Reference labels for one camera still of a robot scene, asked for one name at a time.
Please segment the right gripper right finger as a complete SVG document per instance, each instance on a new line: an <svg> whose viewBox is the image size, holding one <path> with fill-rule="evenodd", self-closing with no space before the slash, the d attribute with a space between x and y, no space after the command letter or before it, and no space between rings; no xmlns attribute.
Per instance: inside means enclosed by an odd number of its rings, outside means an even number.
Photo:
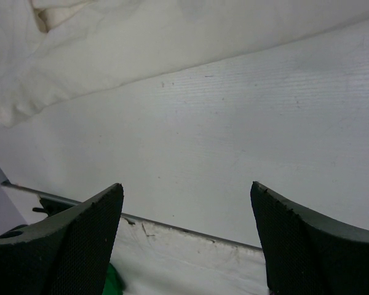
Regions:
<svg viewBox="0 0 369 295"><path fill-rule="evenodd" d="M271 294L369 294L369 230L253 182L252 210Z"/></svg>

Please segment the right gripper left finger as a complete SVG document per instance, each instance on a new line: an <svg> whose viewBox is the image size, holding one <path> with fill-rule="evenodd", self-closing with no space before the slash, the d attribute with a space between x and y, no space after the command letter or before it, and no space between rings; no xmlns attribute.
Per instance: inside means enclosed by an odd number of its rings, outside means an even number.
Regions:
<svg viewBox="0 0 369 295"><path fill-rule="evenodd" d="M0 236L0 294L102 294L124 201L121 184Z"/></svg>

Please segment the white t shirt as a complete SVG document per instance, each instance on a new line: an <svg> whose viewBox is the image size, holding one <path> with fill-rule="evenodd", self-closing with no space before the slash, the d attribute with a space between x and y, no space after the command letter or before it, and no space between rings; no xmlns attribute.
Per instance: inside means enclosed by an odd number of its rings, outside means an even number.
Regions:
<svg viewBox="0 0 369 295"><path fill-rule="evenodd" d="M369 1L0 1L0 124L369 18Z"/></svg>

